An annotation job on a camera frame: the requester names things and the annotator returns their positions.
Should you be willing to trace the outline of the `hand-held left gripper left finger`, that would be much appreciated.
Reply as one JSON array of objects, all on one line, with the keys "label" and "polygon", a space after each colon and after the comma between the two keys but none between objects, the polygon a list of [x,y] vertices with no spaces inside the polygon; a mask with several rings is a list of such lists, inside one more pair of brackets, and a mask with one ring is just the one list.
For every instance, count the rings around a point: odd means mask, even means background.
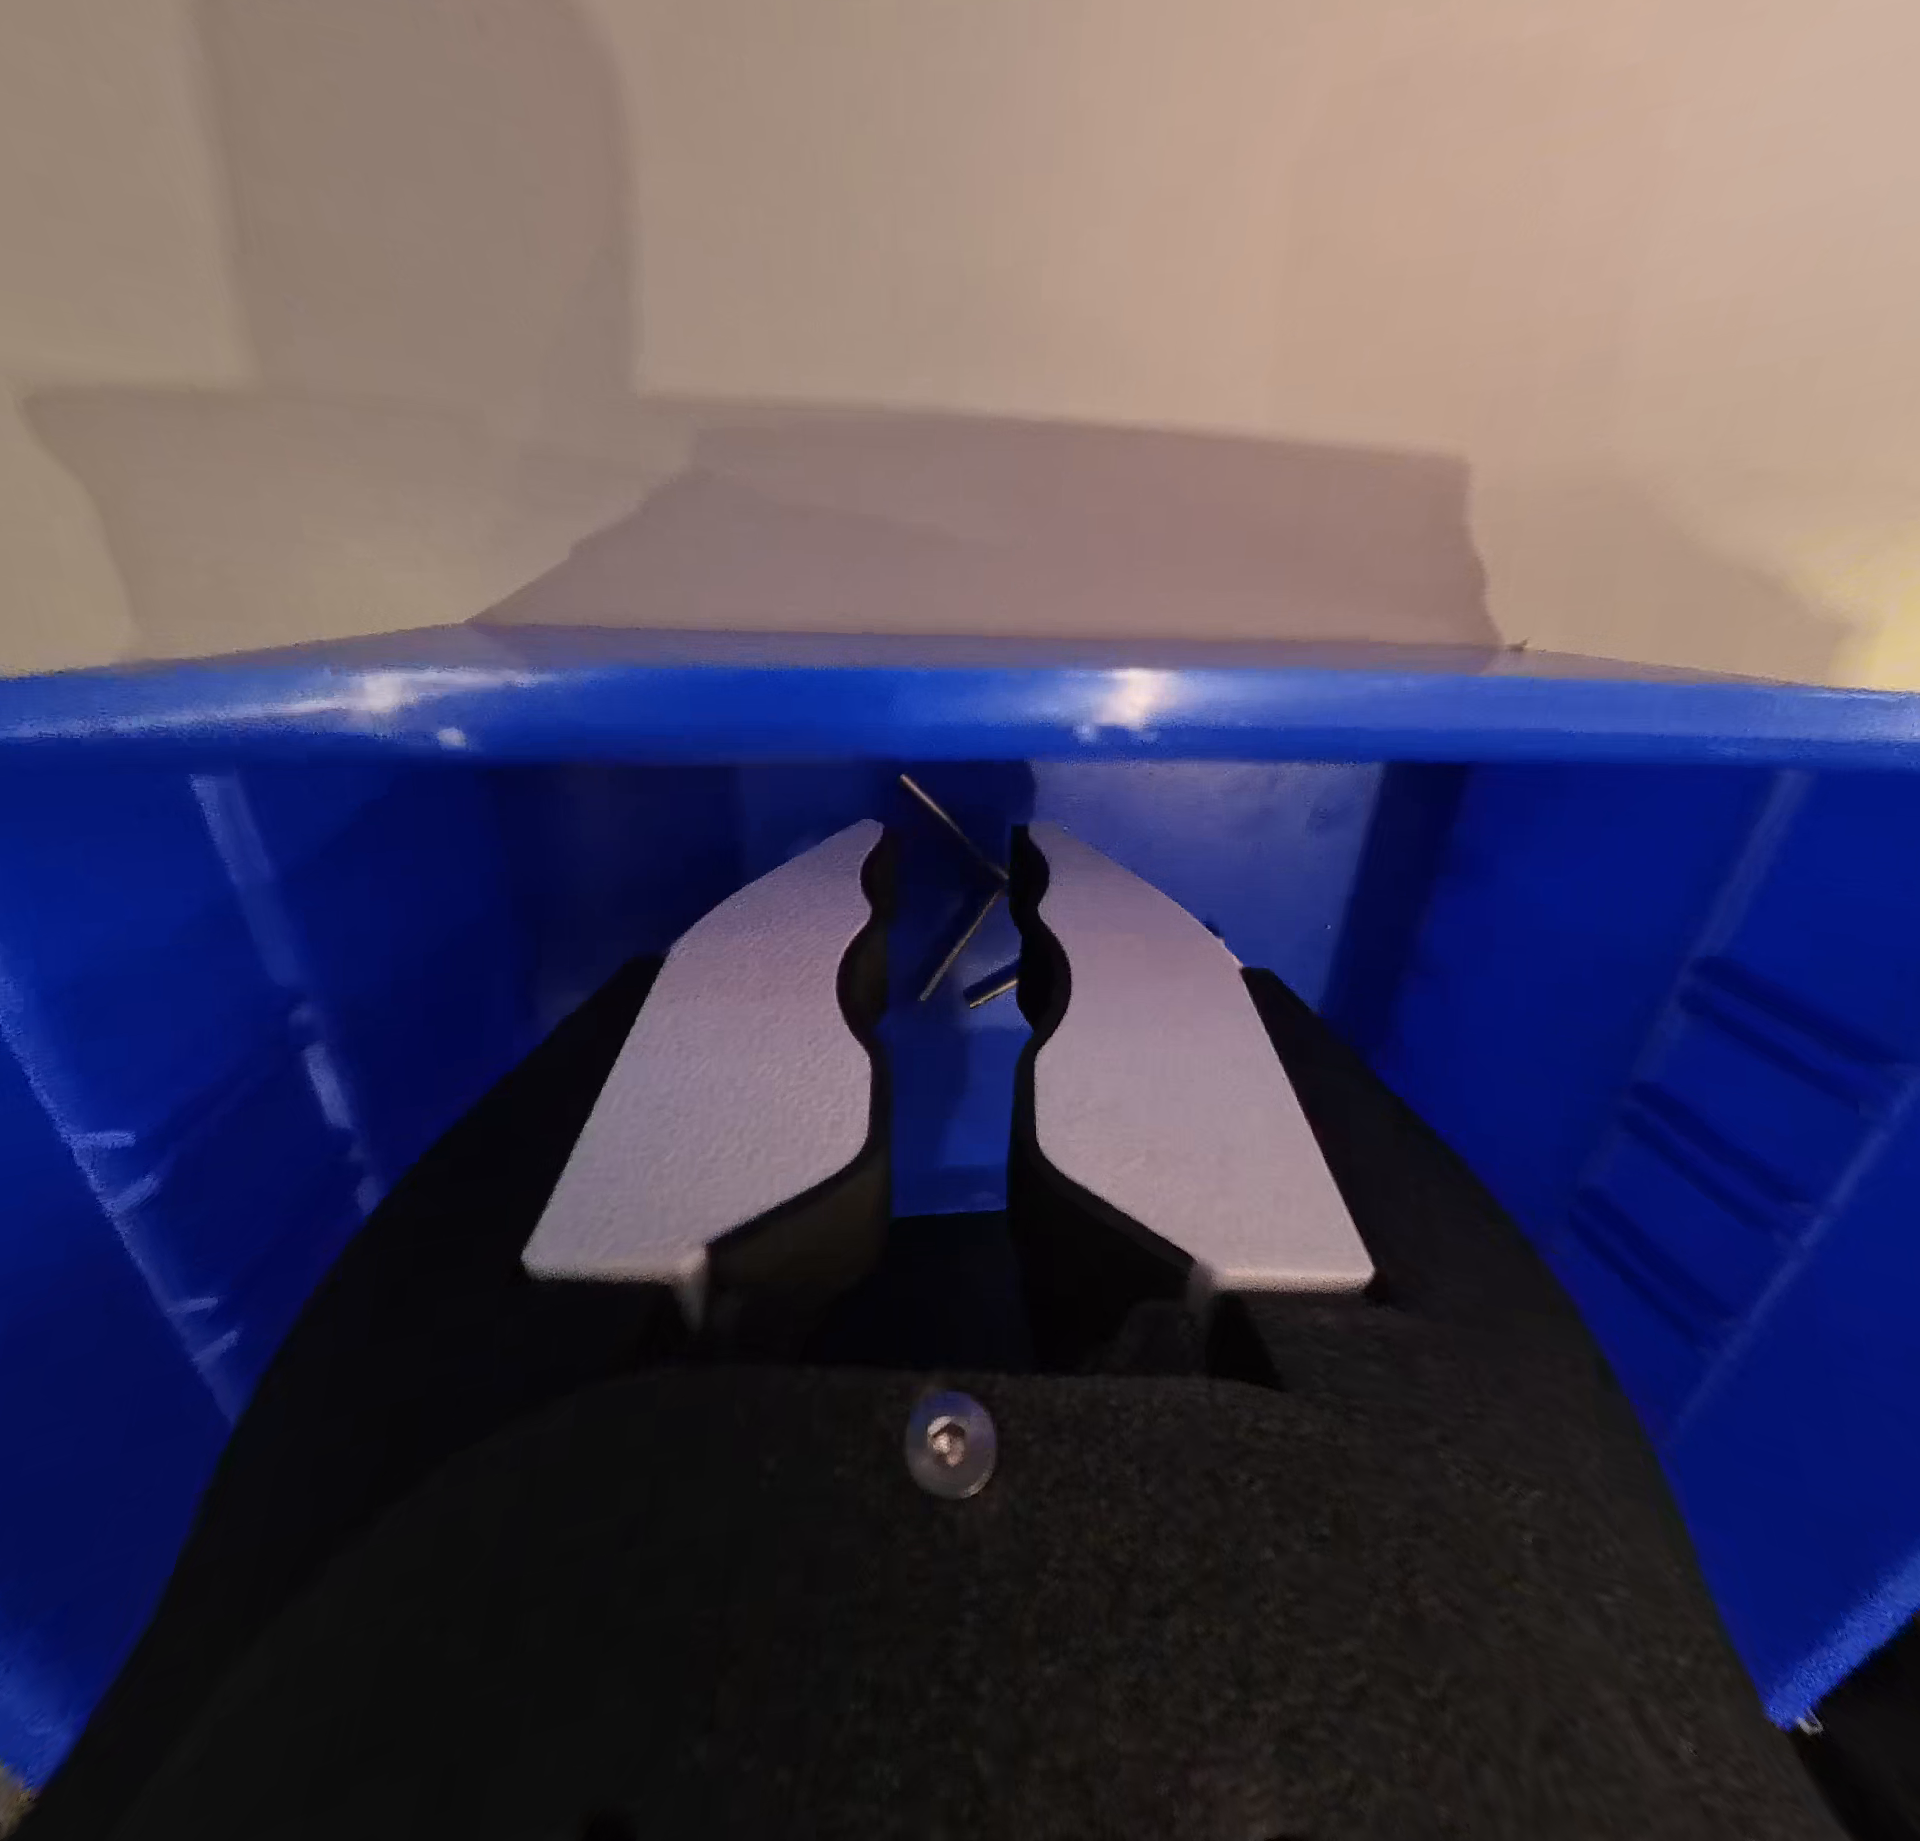
[{"label": "hand-held left gripper left finger", "polygon": [[847,821],[668,939],[522,1246],[535,1280],[640,1280],[693,1330],[807,1321],[893,1207],[893,839]]}]

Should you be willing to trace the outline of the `blue plastic bin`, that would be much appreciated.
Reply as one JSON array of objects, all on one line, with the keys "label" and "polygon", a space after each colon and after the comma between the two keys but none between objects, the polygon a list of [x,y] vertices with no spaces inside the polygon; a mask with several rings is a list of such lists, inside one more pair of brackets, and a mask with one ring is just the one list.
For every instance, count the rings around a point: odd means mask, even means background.
[{"label": "blue plastic bin", "polygon": [[[946,987],[926,966],[1005,864]],[[893,839],[807,1321],[522,1246]],[[1241,958],[1358,1303],[1047,1340],[1012,847]],[[7,674],[7,1831],[1911,1831],[1911,698],[396,633]]]}]

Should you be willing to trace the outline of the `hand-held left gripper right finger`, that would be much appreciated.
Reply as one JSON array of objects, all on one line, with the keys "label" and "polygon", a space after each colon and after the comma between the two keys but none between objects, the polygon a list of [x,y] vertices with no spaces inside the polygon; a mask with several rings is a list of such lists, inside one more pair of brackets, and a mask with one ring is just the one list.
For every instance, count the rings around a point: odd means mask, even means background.
[{"label": "hand-held left gripper right finger", "polygon": [[1019,1092],[1005,1215],[1047,1340],[1140,1306],[1358,1303],[1338,1206],[1241,958],[1059,821],[1012,847]]}]

